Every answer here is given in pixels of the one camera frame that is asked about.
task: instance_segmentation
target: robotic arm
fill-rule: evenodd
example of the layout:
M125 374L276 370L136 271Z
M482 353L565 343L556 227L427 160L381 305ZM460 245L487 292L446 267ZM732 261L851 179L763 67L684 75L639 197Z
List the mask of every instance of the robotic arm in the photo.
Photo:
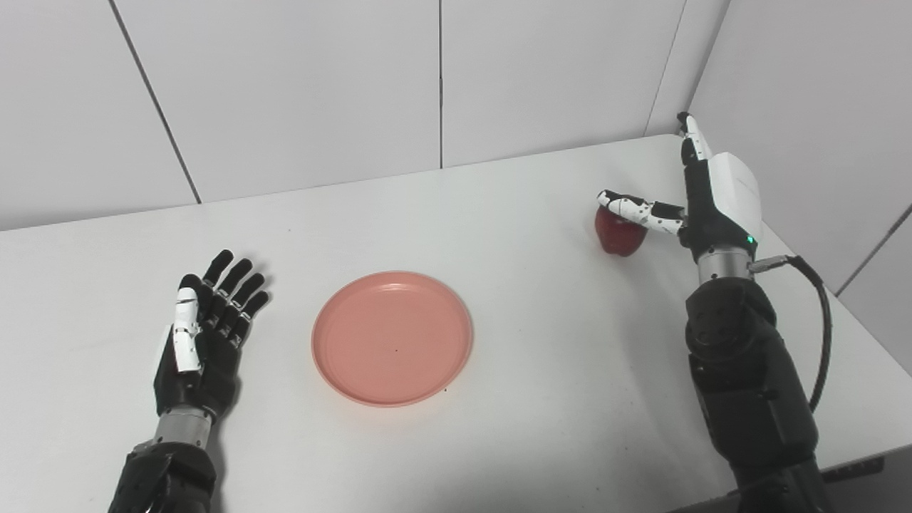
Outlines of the robotic arm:
M776 330L775 311L753 280L756 272L800 258L754 262L762 237L756 179L734 155L713 154L687 112L679 121L685 133L686 211L611 191L602 192L598 201L630 222L678 235L693 255L700 286L686 301L690 375L710 438L738 483L740 511L831 512L814 457L812 410L823 381L818 379L809 403ZM823 284L800 263L799 270L816 279L826 323ZM824 341L828 330L824 326ZM824 351L822 369L826 358Z
M181 281L174 324L155 375L158 428L127 455L109 513L208 513L216 472L206 453L212 425L236 393L241 347L252 317L269 299L255 291L265 280L242 259L216 286L233 260L227 249L200 280Z

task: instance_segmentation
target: apple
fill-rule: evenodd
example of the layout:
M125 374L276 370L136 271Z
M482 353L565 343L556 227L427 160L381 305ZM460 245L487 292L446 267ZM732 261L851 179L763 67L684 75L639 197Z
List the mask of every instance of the apple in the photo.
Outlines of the apple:
M611 255L629 257L643 244L646 227L631 223L620 215L599 206L596 212L596 233L602 249Z

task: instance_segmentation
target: white table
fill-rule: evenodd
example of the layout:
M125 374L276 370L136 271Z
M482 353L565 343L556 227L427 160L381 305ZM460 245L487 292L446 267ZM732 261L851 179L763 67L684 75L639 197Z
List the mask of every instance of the white table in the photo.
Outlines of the white table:
M223 247L273 279L215 432L222 512L659 512L734 487L692 390L689 252L630 258L593 230L605 187L683 202L679 139L658 136L222 203L0 233L0 503L104 510L155 427L151 376L175 288ZM256 171L251 170L251 180ZM787 252L772 232L763 256ZM317 312L368 273L452 287L475 328L446 392L353 403L310 356ZM805 387L812 288L760 277ZM912 378L838 302L816 415L822 467L912 444Z

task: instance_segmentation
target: fingertip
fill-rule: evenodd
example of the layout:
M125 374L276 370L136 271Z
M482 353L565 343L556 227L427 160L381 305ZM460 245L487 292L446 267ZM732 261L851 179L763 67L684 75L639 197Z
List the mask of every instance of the fingertip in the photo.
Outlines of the fingertip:
M247 301L247 304L244 306L244 313L248 317L253 317L267 302L269 302L269 293L265 290L260 290Z
M193 290L197 290L200 283L200 277L194 274L184 275L184 277L181 278L181 284L178 288L192 288Z
M234 260L234 253L227 249L223 249L222 252L220 252L215 258L212 259L212 263L209 265L209 269L202 277L202 280L208 282L210 285L213 285L216 281L219 280L219 276L222 275L222 271L228 267L228 264L231 264L232 260Z

